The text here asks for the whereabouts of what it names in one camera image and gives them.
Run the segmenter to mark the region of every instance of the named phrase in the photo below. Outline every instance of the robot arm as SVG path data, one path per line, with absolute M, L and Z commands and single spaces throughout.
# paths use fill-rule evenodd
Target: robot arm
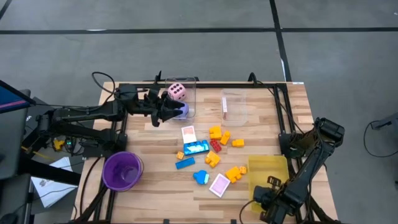
M 308 186 L 313 176 L 343 142 L 344 128 L 325 118 L 315 120 L 314 128 L 305 134 L 293 134 L 290 147 L 310 154 L 297 174 L 279 190 L 256 186 L 253 199 L 267 211 L 260 220 L 269 224 L 281 224 L 286 215 L 294 215 L 308 199 Z
M 71 123 L 94 119 L 122 121 L 129 113 L 131 115 L 150 115 L 152 125 L 158 127 L 160 124 L 158 122 L 159 119 L 164 122 L 182 114 L 181 110 L 176 109 L 184 106 L 183 103 L 168 97 L 166 91 L 163 92 L 161 97 L 158 97 L 159 91 L 160 88 L 154 85 L 149 90 L 149 93 L 144 95 L 144 99 L 141 100 L 138 97 L 139 91 L 135 85 L 122 83 L 114 93 L 115 100 L 105 102 L 101 106 L 59 108 L 38 116 L 36 118 L 38 122 L 37 132 L 40 137 L 45 138 L 65 135 L 90 139 L 83 143 L 84 147 L 87 148 L 87 153 L 90 155 L 93 155 L 93 153 L 89 153 L 90 151 L 95 151 L 94 155 L 101 156 L 124 151 L 127 143 L 126 135 L 118 134 L 114 129 L 110 128 L 95 130 Z

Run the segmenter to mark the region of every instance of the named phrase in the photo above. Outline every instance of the blue lego brick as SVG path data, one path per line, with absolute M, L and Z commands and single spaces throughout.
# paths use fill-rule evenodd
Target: blue lego brick
M 210 146 L 206 140 L 203 140 L 202 142 L 197 141 L 184 144 L 184 154 L 186 156 L 209 152 L 209 150 Z
M 200 170 L 193 174 L 193 178 L 197 181 L 198 184 L 207 184 L 209 181 L 209 175 L 205 170 Z
M 184 160 L 182 160 L 180 162 L 176 162 L 175 166 L 176 166 L 177 169 L 182 169 L 184 167 L 187 167 L 187 166 L 190 166 L 190 165 L 193 165 L 193 164 L 195 164 L 195 159 L 193 157 L 191 157 L 191 158 L 188 158 L 188 159 L 184 159 Z

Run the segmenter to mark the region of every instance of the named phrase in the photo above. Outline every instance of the blue rectangular block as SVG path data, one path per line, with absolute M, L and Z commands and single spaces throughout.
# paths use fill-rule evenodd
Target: blue rectangular block
M 210 146 L 206 140 L 203 140 L 202 142 L 197 141 L 184 144 L 184 154 L 186 156 L 209 152 L 209 150 Z
M 184 160 L 182 160 L 180 162 L 176 162 L 175 166 L 176 166 L 177 169 L 182 169 L 184 167 L 187 167 L 187 166 L 190 166 L 190 165 L 193 165 L 193 164 L 195 164 L 195 159 L 193 157 L 191 157 L 191 158 L 188 158 L 188 159 L 184 159 Z

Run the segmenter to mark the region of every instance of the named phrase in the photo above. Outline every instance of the yellow tray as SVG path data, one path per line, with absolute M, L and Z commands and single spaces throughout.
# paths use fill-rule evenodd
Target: yellow tray
M 271 175 L 282 181 L 282 184 L 289 178 L 287 170 L 287 161 L 284 156 L 249 156 L 248 161 L 249 174 L 249 192 L 250 198 L 253 198 L 254 187 L 272 187 L 267 183 Z M 262 208 L 258 203 L 251 204 L 253 212 L 261 213 Z

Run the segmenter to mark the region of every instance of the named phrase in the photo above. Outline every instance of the purple bowl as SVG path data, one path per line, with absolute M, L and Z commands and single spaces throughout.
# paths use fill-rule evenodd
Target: purple bowl
M 138 182 L 142 175 L 141 159 L 131 152 L 118 152 L 109 157 L 102 171 L 102 180 L 111 190 L 123 192 Z

